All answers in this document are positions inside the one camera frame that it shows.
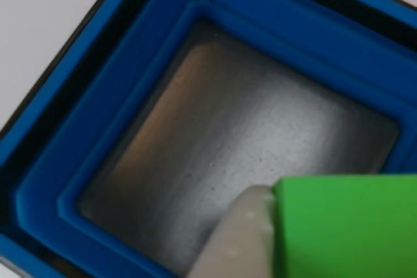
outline green object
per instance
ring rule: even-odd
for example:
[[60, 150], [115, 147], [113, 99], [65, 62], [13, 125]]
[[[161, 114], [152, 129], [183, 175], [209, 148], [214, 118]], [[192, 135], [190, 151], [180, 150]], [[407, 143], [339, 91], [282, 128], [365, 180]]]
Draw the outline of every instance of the green object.
[[283, 178], [276, 277], [416, 278], [417, 176]]

